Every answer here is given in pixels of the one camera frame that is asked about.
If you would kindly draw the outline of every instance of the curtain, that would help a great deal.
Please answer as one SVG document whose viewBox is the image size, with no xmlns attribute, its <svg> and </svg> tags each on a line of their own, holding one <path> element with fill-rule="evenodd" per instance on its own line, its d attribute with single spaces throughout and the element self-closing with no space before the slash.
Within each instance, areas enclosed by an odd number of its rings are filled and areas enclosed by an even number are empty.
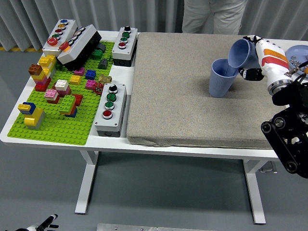
<svg viewBox="0 0 308 231">
<path fill-rule="evenodd" d="M 0 43 L 9 50 L 40 49 L 59 19 L 77 26 L 118 31 L 130 25 L 139 32 L 181 32 L 184 0 L 1 0 Z M 308 1 L 248 0 L 239 34 L 307 40 Z M 205 26 L 204 33 L 211 33 Z"/>
</svg>

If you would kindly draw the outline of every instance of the floor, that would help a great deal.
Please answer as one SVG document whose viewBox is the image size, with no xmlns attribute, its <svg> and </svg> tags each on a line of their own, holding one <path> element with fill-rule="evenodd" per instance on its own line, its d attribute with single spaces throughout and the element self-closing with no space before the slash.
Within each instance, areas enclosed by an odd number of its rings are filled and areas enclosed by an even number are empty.
<svg viewBox="0 0 308 231">
<path fill-rule="evenodd" d="M 38 52 L 0 51 L 0 129 Z M 0 142 L 0 229 L 59 217 L 58 231 L 95 231 L 98 223 L 213 231 L 308 230 L 308 180 L 257 173 L 266 225 L 255 225 L 239 160 L 101 153 L 88 211 L 74 214 L 86 162 L 77 151 Z"/>
</svg>

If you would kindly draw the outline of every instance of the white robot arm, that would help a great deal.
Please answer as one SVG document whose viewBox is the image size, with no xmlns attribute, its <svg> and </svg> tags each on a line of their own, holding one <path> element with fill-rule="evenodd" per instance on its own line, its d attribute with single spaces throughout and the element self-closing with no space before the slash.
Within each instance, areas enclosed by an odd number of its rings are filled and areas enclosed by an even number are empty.
<svg viewBox="0 0 308 231">
<path fill-rule="evenodd" d="M 58 228 L 58 225 L 51 225 L 51 223 L 58 217 L 57 214 L 49 216 L 43 223 L 40 225 L 32 225 L 26 229 L 17 229 L 16 231 L 44 231 L 46 228 Z"/>
<path fill-rule="evenodd" d="M 239 70 L 246 80 L 267 77 L 268 92 L 274 105 L 286 109 L 261 125 L 261 130 L 285 169 L 308 179 L 308 83 L 306 74 L 293 81 L 292 75 L 308 64 L 289 70 L 282 48 L 258 36 L 245 39 L 255 43 L 260 69 Z"/>
</svg>

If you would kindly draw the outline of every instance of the white pants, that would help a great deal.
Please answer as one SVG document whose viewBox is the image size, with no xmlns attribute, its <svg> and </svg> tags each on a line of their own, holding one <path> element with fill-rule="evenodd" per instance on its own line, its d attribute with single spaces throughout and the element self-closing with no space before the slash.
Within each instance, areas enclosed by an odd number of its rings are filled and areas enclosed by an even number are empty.
<svg viewBox="0 0 308 231">
<path fill-rule="evenodd" d="M 247 0 L 184 0 L 183 33 L 201 33 L 214 14 L 213 33 L 237 35 Z"/>
</svg>

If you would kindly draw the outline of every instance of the table leg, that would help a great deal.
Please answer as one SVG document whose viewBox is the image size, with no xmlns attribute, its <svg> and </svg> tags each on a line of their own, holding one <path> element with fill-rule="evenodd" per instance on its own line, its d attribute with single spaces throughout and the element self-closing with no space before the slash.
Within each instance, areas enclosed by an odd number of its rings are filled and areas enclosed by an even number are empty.
<svg viewBox="0 0 308 231">
<path fill-rule="evenodd" d="M 263 165 L 265 165 L 266 162 L 267 161 L 258 161 L 258 160 L 243 161 L 252 213 L 254 216 L 255 224 L 259 225 L 266 223 L 256 178 L 256 171 L 258 171 Z"/>
<path fill-rule="evenodd" d="M 87 166 L 85 174 L 83 175 L 83 180 L 80 187 L 75 213 L 85 214 L 88 207 L 88 200 L 91 192 L 91 186 L 99 152 L 83 151 L 83 150 L 80 150 L 80 152 L 85 161 L 87 162 Z"/>
</svg>

